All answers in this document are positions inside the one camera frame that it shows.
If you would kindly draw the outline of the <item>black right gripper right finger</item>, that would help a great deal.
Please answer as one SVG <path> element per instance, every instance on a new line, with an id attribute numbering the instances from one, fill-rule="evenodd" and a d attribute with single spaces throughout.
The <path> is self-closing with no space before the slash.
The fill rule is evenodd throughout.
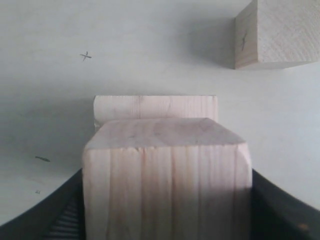
<path id="1" fill-rule="evenodd" d="M 320 211 L 252 171 L 251 239 L 318 240 Z"/>

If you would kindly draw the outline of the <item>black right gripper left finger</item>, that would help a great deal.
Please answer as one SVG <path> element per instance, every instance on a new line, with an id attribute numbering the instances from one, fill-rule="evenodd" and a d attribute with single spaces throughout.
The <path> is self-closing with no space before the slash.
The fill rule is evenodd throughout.
<path id="1" fill-rule="evenodd" d="M 52 194 L 0 226 L 2 240 L 85 240 L 82 170 Z"/>

